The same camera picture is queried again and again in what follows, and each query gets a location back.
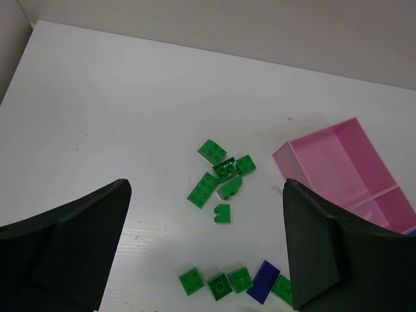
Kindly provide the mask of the green small lego brick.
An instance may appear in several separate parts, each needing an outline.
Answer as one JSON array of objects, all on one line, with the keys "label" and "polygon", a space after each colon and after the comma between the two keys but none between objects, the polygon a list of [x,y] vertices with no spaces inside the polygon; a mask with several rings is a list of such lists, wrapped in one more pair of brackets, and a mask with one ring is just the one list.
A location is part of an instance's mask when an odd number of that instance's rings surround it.
[{"label": "green small lego brick", "polygon": [[216,224],[231,223],[231,206],[230,204],[220,204],[214,208],[214,222]]}]

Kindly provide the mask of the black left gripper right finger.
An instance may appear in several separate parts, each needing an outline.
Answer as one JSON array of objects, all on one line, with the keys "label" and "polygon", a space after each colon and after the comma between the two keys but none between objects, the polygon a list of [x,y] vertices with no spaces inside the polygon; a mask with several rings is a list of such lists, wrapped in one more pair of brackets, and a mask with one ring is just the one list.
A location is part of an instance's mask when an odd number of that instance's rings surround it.
[{"label": "black left gripper right finger", "polygon": [[287,179],[283,217],[297,311],[414,311],[415,237]]}]

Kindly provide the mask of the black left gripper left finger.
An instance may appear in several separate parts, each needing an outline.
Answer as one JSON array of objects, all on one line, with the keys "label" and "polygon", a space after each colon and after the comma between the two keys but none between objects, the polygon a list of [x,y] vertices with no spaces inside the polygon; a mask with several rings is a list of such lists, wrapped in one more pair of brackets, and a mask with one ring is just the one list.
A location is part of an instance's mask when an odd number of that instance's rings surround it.
[{"label": "black left gripper left finger", "polygon": [[98,311],[130,200],[118,179],[1,227],[1,310]]}]

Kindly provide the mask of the green upside-down lego brick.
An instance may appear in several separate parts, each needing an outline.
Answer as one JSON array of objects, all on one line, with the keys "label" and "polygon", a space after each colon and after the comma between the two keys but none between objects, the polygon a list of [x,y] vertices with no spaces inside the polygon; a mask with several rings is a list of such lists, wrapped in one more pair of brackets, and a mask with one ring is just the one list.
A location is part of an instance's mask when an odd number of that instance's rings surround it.
[{"label": "green upside-down lego brick", "polygon": [[237,168],[237,163],[234,157],[231,157],[215,166],[213,166],[213,171],[217,176],[219,182],[228,180],[231,177],[239,174]]}]

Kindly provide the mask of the green rounded lego brick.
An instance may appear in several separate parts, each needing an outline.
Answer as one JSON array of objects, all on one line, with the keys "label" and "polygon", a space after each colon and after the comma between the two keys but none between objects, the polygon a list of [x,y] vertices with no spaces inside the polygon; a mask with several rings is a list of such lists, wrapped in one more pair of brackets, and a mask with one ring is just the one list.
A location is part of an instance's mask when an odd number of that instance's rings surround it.
[{"label": "green rounded lego brick", "polygon": [[230,181],[222,185],[217,190],[217,194],[221,200],[228,200],[230,199],[230,197],[238,193],[241,186],[242,186],[242,176],[238,175],[237,177],[231,179]]}]

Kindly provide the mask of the green long lego brick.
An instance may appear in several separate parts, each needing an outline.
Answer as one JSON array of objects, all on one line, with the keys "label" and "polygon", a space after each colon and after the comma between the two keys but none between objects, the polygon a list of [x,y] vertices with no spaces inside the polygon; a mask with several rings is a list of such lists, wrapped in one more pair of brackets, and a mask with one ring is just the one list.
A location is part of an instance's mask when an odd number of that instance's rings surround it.
[{"label": "green long lego brick", "polygon": [[188,195],[187,200],[201,209],[213,194],[219,183],[219,180],[215,176],[206,172]]},{"label": "green long lego brick", "polygon": [[272,294],[283,300],[289,306],[293,306],[291,282],[285,276],[278,276],[271,292]]}]

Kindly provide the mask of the green square lego brick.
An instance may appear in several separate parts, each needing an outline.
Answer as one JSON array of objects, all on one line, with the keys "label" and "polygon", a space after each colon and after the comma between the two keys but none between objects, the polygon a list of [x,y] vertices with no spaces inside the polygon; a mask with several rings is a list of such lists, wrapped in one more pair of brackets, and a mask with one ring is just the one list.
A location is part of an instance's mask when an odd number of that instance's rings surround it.
[{"label": "green square lego brick", "polygon": [[233,291],[228,278],[224,273],[220,273],[219,275],[211,278],[207,284],[216,302],[223,299]]},{"label": "green square lego brick", "polygon": [[230,272],[227,276],[235,293],[247,291],[254,286],[250,273],[245,266]]},{"label": "green square lego brick", "polygon": [[202,275],[196,267],[180,275],[179,280],[187,296],[194,294],[205,285]]},{"label": "green square lego brick", "polygon": [[250,155],[245,155],[236,160],[236,167],[240,175],[245,176],[257,169]]}]

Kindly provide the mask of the green curved lego brick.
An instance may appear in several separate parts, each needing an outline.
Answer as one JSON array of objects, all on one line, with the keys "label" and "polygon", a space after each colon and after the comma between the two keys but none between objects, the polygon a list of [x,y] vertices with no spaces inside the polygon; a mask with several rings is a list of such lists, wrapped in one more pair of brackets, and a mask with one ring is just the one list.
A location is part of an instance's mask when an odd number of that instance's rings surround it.
[{"label": "green curved lego brick", "polygon": [[207,140],[199,149],[198,153],[212,165],[217,165],[225,158],[227,151],[213,140]]}]

